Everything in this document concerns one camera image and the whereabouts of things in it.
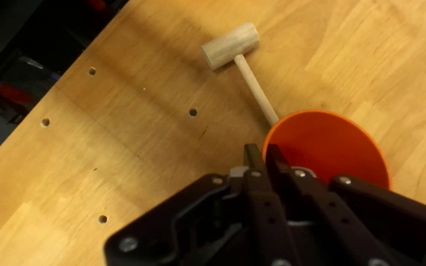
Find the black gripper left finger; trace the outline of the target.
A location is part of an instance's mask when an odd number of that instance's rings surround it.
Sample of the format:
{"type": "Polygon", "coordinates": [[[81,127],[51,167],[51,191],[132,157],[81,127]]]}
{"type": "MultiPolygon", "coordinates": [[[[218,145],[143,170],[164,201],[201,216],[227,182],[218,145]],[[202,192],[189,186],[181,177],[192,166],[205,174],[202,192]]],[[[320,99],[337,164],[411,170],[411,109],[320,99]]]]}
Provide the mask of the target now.
{"type": "Polygon", "coordinates": [[[289,266],[294,244],[264,161],[243,148],[243,167],[205,174],[104,242],[106,266],[289,266]]]}

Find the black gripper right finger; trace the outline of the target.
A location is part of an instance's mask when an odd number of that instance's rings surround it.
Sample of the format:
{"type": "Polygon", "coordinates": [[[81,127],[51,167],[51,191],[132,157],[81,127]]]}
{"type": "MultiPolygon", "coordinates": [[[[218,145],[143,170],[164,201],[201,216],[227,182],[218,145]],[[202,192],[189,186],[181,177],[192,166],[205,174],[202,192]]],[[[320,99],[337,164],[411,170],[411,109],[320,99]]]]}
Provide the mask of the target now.
{"type": "Polygon", "coordinates": [[[323,183],[286,164],[277,146],[266,167],[292,231],[309,235],[306,259],[331,266],[426,266],[426,206],[348,174],[323,183]]]}

